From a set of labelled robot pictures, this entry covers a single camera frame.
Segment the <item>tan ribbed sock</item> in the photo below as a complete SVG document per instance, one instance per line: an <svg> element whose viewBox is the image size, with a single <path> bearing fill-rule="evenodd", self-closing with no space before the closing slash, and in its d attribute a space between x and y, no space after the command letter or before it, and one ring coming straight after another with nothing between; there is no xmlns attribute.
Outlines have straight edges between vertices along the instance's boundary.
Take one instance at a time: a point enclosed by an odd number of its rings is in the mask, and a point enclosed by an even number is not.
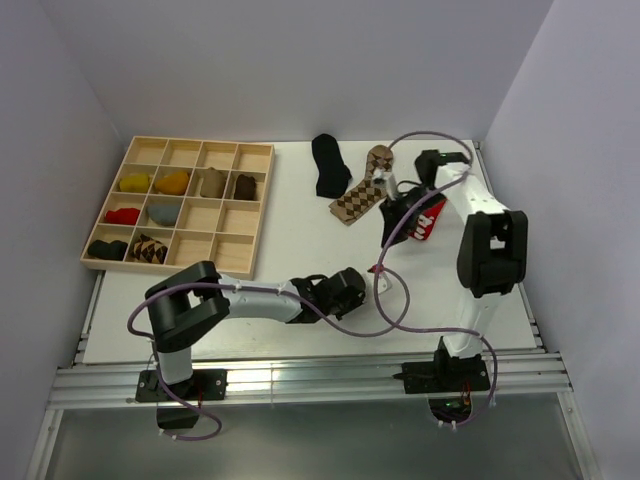
<svg viewBox="0 0 640 480"><path fill-rule="evenodd" d="M210 167L202 173L200 196L204 198L221 198L226 186L226 175Z"/></svg>

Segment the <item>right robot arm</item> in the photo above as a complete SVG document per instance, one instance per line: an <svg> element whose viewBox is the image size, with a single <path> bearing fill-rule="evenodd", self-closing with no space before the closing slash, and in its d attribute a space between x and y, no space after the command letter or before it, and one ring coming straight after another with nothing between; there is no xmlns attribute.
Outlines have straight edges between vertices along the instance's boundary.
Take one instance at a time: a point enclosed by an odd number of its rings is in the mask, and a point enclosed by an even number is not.
<svg viewBox="0 0 640 480"><path fill-rule="evenodd" d="M374 171L376 186L385 188L380 204L383 216L381 247L408 239L419 213L445 199L463 221L456 259L457 278L463 288L458 325L442 337L449 356L433 365L435 383L452 390L468 374L462 359L478 355L482 338L493 319L499 299L521 283L526 274L528 218L510 210L489 192L471 171L472 161L461 152L424 150L414 167L419 182L401 192L391 173Z"/></svg>

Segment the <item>rolled black sock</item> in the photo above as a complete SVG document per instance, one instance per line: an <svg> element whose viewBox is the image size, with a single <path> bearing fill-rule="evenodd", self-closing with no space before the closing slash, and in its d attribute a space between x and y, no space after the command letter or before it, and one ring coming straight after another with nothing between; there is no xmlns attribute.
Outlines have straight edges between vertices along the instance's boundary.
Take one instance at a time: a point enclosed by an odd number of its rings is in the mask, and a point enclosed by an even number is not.
<svg viewBox="0 0 640 480"><path fill-rule="evenodd" d="M128 244L121 240L106 242L94 240L87 248L87 255L106 261L122 261L128 251Z"/></svg>

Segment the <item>brown argyle sock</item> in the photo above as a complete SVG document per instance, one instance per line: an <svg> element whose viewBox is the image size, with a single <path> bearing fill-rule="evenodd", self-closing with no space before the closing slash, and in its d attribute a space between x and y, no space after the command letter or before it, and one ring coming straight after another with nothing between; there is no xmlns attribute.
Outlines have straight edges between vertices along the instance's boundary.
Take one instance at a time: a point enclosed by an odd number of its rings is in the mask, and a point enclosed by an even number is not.
<svg viewBox="0 0 640 480"><path fill-rule="evenodd" d="M393 163L394 155L387 146L374 146L367 153L363 179L340 198L334 200L329 205L330 212L347 226L359 220L379 201L386 198L384 187L376 186L373 176L376 170L390 172Z"/></svg>

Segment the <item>rolled red sock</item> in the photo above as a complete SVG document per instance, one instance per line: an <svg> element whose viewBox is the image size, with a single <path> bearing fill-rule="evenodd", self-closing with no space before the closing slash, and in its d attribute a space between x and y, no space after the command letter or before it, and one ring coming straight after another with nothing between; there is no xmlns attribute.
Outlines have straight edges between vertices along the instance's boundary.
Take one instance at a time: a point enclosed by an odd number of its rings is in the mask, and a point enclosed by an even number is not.
<svg viewBox="0 0 640 480"><path fill-rule="evenodd" d="M139 218L140 210L134 207L108 210L104 221L108 224L134 226Z"/></svg>

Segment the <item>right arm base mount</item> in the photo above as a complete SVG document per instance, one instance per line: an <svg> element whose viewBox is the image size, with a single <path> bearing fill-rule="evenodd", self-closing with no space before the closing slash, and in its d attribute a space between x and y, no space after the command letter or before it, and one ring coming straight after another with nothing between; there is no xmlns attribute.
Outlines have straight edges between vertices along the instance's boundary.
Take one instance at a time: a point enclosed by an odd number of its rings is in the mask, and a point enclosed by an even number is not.
<svg viewBox="0 0 640 480"><path fill-rule="evenodd" d="M459 359L446 352L431 361L405 362L392 378L403 385L407 395L431 395L429 409L441 426L456 429L473 415L473 393L491 393L492 383L481 355Z"/></svg>

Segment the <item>rolled orange sock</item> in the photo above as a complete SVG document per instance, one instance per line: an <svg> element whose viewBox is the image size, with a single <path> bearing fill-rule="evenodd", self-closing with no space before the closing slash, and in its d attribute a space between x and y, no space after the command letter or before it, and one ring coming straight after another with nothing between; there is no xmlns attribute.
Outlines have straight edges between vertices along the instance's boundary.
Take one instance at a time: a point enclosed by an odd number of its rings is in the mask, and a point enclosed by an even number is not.
<svg viewBox="0 0 640 480"><path fill-rule="evenodd" d="M163 195L184 195L190 183L190 175L185 171L177 171L155 181L154 187Z"/></svg>

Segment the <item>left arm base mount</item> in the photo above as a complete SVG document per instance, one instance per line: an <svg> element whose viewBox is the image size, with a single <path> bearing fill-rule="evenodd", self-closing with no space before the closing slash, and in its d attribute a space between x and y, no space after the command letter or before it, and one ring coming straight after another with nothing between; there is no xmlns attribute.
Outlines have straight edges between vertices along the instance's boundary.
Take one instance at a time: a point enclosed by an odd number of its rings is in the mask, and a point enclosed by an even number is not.
<svg viewBox="0 0 640 480"><path fill-rule="evenodd" d="M134 400L141 404L159 404L156 422L159 428L170 432L192 429L199 414L180 404L174 397L201 407L206 401L221 401L225 398L227 371L224 369L195 370L192 376L177 384L164 388L157 370L143 370L138 378Z"/></svg>

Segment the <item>aluminium frame rail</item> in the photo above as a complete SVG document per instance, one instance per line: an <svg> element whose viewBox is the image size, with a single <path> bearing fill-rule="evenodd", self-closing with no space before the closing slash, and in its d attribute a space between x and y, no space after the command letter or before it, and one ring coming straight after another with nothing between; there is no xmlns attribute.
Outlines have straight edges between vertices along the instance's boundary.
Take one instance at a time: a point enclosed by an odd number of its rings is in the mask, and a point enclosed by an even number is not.
<svg viewBox="0 0 640 480"><path fill-rule="evenodd" d="M198 362L194 368L227 372L225 398L218 404L282 404L406 398L393 376L419 355L378 355L278 361ZM85 365L56 373L50 410L138 407L135 393L141 364ZM556 394L573 390L558 353L498 355L497 396Z"/></svg>

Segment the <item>rolled yellow sock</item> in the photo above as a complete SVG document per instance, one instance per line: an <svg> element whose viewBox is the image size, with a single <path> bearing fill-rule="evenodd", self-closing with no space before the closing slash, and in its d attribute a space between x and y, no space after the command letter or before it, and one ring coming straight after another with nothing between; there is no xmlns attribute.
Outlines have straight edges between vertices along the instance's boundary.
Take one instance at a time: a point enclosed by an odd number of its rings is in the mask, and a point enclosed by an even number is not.
<svg viewBox="0 0 640 480"><path fill-rule="evenodd" d="M147 173L133 173L123 176L119 181L119 190L124 193L146 194L151 178Z"/></svg>

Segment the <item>dark brown striped sock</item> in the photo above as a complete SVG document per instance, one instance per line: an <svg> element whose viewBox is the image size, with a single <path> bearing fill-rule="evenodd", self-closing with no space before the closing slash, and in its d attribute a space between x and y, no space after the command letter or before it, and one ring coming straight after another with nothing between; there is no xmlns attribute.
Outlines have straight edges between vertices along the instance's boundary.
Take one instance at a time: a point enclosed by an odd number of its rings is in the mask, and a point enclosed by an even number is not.
<svg viewBox="0 0 640 480"><path fill-rule="evenodd" d="M255 201L257 191L256 178L246 174L239 174L236 178L233 198L242 201Z"/></svg>

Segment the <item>rolled argyle sock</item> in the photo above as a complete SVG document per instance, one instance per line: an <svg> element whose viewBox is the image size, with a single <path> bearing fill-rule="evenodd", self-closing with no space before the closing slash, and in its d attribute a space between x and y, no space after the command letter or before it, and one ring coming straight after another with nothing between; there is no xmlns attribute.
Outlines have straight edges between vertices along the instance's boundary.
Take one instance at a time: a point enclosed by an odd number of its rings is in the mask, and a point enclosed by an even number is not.
<svg viewBox="0 0 640 480"><path fill-rule="evenodd" d="M130 248L130 256L137 262L161 265L164 263L168 247L159 240L140 234Z"/></svg>

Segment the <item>rolled grey sock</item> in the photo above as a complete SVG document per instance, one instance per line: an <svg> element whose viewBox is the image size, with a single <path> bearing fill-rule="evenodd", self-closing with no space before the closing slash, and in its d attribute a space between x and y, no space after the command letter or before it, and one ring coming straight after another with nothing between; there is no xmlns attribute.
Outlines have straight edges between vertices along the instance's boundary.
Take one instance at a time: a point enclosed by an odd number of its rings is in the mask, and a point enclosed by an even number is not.
<svg viewBox="0 0 640 480"><path fill-rule="evenodd" d="M174 227L180 211L180 204L152 203L146 208L149 219L162 227Z"/></svg>

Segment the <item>red reindeer sock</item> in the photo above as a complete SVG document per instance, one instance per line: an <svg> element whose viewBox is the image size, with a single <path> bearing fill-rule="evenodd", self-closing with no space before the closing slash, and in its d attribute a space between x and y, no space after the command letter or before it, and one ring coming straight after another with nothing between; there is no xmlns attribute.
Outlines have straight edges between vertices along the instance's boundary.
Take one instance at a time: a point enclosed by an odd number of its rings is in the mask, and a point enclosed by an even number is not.
<svg viewBox="0 0 640 480"><path fill-rule="evenodd" d="M426 241L431 235L435 223L446 205L446 201L439 201L437 204L426 208L419 216L414 229L409 233L409 237L417 241Z"/></svg>

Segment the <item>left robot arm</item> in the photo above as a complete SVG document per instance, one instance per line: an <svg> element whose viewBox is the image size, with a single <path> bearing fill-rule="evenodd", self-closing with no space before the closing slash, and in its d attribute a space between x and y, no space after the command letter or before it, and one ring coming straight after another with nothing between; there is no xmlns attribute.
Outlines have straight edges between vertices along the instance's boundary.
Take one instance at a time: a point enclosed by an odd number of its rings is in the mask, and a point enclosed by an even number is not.
<svg viewBox="0 0 640 480"><path fill-rule="evenodd" d="M228 319L268 319L313 324L341 319L366 298L366 281L348 267L281 283L240 280L221 274L211 261L198 262L145 292L160 370L159 388L183 399L195 386L192 346Z"/></svg>

